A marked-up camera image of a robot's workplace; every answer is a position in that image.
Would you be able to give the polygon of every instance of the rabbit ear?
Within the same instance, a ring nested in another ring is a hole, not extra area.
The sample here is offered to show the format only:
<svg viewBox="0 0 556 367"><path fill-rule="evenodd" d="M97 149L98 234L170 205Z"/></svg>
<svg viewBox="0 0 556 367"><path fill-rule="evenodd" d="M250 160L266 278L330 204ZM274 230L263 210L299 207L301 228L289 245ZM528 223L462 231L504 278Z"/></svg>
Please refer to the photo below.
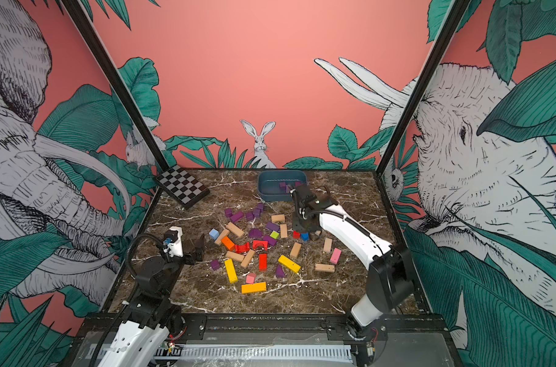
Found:
<svg viewBox="0 0 556 367"><path fill-rule="evenodd" d="M251 135L251 136L253 136L253 137L257 137L257 130L253 127L252 124L250 124L249 122L247 122L247 121L245 121L245 120L240 120L240 121L241 121L241 123L242 123L242 125L243 125L243 128L245 129L245 131L246 131L249 135Z"/></svg>
<svg viewBox="0 0 556 367"><path fill-rule="evenodd" d="M261 129L261 137L265 136L267 133L269 133L270 131L272 131L272 129L276 126L276 123L274 121L270 121L267 124L264 125L264 128Z"/></svg>

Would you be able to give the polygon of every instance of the elephant tusk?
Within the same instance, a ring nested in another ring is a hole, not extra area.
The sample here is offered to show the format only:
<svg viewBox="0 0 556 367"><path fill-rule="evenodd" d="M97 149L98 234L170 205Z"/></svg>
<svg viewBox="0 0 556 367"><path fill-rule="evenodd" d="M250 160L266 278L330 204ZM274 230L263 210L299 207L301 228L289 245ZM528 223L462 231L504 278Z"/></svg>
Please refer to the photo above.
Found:
<svg viewBox="0 0 556 367"><path fill-rule="evenodd" d="M131 209L131 198L129 197L127 188L119 176L117 176L117 174L108 168L104 163L81 150L56 142L55 140L43 135L36 135L33 149L41 157L65 159L72 163L77 163L78 165L83 165L93 169L94 171L97 171L101 175L105 176L106 179L110 180L119 189L119 191L121 191L123 199L125 200L125 211L127 212L127 215L129 215L129 211Z"/></svg>

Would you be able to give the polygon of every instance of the rabbit illustration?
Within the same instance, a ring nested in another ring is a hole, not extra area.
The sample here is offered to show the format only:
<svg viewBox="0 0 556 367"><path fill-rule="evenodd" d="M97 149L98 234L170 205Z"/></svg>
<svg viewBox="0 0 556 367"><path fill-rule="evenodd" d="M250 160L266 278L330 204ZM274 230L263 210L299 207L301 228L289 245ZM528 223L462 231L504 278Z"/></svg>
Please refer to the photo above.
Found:
<svg viewBox="0 0 556 367"><path fill-rule="evenodd" d="M272 131L272 129L276 126L276 123L274 121L270 121L267 124L265 124L264 128L261 129L261 134L259 135L257 134L257 130L253 127L252 124L250 124L245 120L241 120L241 123L243 124L243 128L245 129L245 131L256 139L256 143L253 145L253 150L254 150L253 162L259 160L259 163L257 164L257 168L276 168L275 164L272 163L272 161L268 158L266 154L266 150L268 149L268 146L266 145L266 143L264 143L264 136L266 136L267 133Z"/></svg>

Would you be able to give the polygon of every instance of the elephant ear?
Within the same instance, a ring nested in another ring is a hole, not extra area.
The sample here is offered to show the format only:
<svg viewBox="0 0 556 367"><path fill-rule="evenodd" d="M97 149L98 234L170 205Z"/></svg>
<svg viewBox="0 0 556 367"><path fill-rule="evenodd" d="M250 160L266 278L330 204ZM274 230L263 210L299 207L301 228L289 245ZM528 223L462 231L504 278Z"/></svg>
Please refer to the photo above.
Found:
<svg viewBox="0 0 556 367"><path fill-rule="evenodd" d="M0 1L0 94L31 124L45 99L52 61L37 24L16 0Z"/></svg>

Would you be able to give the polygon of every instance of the yellow block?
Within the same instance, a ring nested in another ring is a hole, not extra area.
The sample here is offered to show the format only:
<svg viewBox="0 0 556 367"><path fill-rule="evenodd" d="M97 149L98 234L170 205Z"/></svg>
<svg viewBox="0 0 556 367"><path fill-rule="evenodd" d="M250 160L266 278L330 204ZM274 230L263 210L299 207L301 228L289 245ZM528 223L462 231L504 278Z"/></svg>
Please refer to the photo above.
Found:
<svg viewBox="0 0 556 367"><path fill-rule="evenodd" d="M233 260L225 260L225 269L227 270L227 276L229 277L229 283L237 283L237 273L235 272L235 265L233 265Z"/></svg>
<svg viewBox="0 0 556 367"><path fill-rule="evenodd" d="M278 259L278 262L281 263L283 266L289 268L290 270L294 271L295 273L298 273L298 271L300 270L300 265L298 265L296 262L288 259L284 255L280 256L280 258Z"/></svg>
<svg viewBox="0 0 556 367"><path fill-rule="evenodd" d="M265 291L266 291L266 282L244 284L241 286L241 293L243 294L265 292Z"/></svg>

